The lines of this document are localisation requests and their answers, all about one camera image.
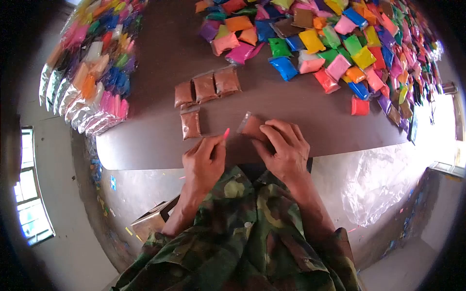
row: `person's left hand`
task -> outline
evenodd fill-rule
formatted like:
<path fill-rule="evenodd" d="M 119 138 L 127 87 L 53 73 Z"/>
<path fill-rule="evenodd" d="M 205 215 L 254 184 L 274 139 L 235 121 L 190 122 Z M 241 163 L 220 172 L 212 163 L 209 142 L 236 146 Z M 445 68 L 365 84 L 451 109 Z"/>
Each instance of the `person's left hand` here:
<path fill-rule="evenodd" d="M 202 201 L 225 171 L 225 139 L 222 135 L 204 137 L 183 155 L 186 192 L 189 199 Z"/>

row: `person's right hand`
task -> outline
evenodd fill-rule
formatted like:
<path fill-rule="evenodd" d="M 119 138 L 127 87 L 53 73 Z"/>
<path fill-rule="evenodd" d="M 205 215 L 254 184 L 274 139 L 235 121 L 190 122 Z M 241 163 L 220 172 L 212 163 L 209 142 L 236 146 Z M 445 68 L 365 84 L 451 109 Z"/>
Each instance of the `person's right hand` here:
<path fill-rule="evenodd" d="M 288 188 L 308 180 L 310 174 L 306 169 L 306 163 L 309 144 L 302 137 L 299 127 L 293 123 L 273 119 L 261 125 L 260 130 L 276 150 L 272 155 L 261 141 L 252 141 L 267 169 Z"/>

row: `pink marker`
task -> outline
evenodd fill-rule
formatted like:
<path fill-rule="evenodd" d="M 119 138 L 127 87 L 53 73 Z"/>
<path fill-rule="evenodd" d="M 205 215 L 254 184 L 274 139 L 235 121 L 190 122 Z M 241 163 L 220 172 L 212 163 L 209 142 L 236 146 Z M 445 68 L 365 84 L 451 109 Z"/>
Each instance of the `pink marker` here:
<path fill-rule="evenodd" d="M 228 137 L 228 135 L 230 134 L 230 128 L 227 128 L 225 130 L 225 133 L 223 134 L 223 139 L 226 139 Z"/>

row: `clear plastic sheet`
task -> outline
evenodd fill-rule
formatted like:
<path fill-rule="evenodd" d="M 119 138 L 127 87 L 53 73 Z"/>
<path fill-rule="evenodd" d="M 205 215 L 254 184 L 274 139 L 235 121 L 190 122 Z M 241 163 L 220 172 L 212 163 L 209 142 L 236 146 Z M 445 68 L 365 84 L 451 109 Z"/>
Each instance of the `clear plastic sheet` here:
<path fill-rule="evenodd" d="M 401 200 L 411 186 L 411 174 L 406 166 L 409 160 L 406 151 L 398 151 L 398 147 L 369 149 L 351 155 L 341 193 L 343 209 L 352 223 L 374 224 Z"/>

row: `pile of colored packets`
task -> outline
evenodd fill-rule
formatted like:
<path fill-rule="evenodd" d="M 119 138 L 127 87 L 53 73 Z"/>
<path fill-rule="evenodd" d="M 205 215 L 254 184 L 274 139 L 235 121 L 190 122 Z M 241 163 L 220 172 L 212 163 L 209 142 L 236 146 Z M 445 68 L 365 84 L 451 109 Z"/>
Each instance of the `pile of colored packets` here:
<path fill-rule="evenodd" d="M 443 48 L 405 0 L 245 1 L 196 3 L 196 12 L 206 14 L 199 35 L 216 56 L 229 50 L 225 58 L 244 65 L 268 42 L 268 61 L 285 81 L 313 73 L 330 94 L 343 79 L 354 92 L 352 115 L 368 115 L 376 99 L 405 131 L 411 104 L 442 93 L 436 61 Z M 290 57 L 297 55 L 295 68 Z"/>
<path fill-rule="evenodd" d="M 41 73 L 40 105 L 87 136 L 126 119 L 146 0 L 82 0 Z"/>

